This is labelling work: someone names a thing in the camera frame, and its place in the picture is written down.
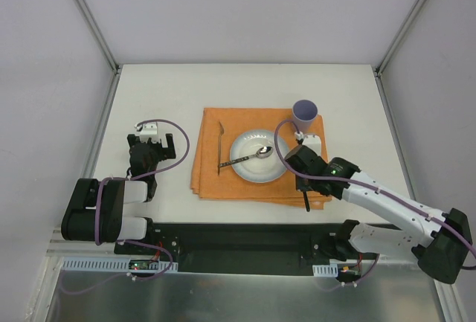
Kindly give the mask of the gold-tipped knife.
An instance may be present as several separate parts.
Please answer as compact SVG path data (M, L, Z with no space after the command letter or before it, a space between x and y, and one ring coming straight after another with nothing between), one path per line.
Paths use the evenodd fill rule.
M303 200L304 200L306 212L310 212L311 207L310 207L309 198L306 191L303 191Z

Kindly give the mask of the orange cloth napkin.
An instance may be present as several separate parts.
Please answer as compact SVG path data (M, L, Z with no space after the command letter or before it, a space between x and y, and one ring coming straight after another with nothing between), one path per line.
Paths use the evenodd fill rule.
M191 173L193 193L201 199L303 207L302 193L296 191L295 177L289 171L272 182L260 184L239 177L231 167L217 169L219 158L231 158L231 145L242 133L252 129L273 132L281 121L291 117L291 109L205 108Z

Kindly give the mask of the silver fork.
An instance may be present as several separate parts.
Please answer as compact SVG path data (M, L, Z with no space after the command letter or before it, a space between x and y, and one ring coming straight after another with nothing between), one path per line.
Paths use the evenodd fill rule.
M218 147L217 147L217 175L220 176L221 171L221 156L222 156L222 136L225 133L224 126L222 122L219 121L219 136L218 136Z

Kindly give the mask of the white blue-rimmed plate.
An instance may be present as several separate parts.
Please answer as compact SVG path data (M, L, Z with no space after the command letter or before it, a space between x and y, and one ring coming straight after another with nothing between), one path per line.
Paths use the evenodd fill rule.
M233 164L235 173L252 183L268 183L280 178L286 168L278 158L274 144L274 133L265 129L254 129L242 133L231 145L229 161L252 155L264 146L271 146L272 153L267 158L251 158Z

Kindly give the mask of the silver spoon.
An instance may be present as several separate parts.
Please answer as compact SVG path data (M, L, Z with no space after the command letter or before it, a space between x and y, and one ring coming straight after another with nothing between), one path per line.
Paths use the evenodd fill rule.
M218 168L232 166L244 161L251 160L252 158L263 159L269 157L274 152L274 147L272 146L260 146L256 152L251 153L250 155L244 155L243 157L238 157L238 149L231 150L231 153L234 154L234 159L218 164Z

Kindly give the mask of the lilac plastic cup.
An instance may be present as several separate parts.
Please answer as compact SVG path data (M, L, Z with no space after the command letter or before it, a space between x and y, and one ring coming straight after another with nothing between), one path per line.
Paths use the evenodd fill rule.
M318 116L318 107L311 100L299 100L292 107L292 122L302 133L307 133Z

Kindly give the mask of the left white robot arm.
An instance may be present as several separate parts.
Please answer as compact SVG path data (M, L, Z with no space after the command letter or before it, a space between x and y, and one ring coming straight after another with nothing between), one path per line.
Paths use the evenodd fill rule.
M61 234L66 240L115 242L131 239L132 246L141 254L156 249L158 237L147 230L145 218L123 220L123 206L129 203L149 202L155 195L157 181L154 171L162 161L176 158L173 135L165 135L167 144L151 138L142 142L137 135L127 136L129 169L137 181L112 179L101 185L95 178L78 179L61 223Z

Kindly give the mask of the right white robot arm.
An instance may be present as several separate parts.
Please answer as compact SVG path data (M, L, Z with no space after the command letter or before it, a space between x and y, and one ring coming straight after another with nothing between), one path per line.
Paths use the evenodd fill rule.
M400 257L413 262L429 277L445 284L456 282L475 252L469 220L452 208L448 212L393 193L343 158L325 162L313 149L299 145L283 159L303 192L344 200L393 225L378 228L348 219L338 232L319 242L326 256L344 261L355 254Z

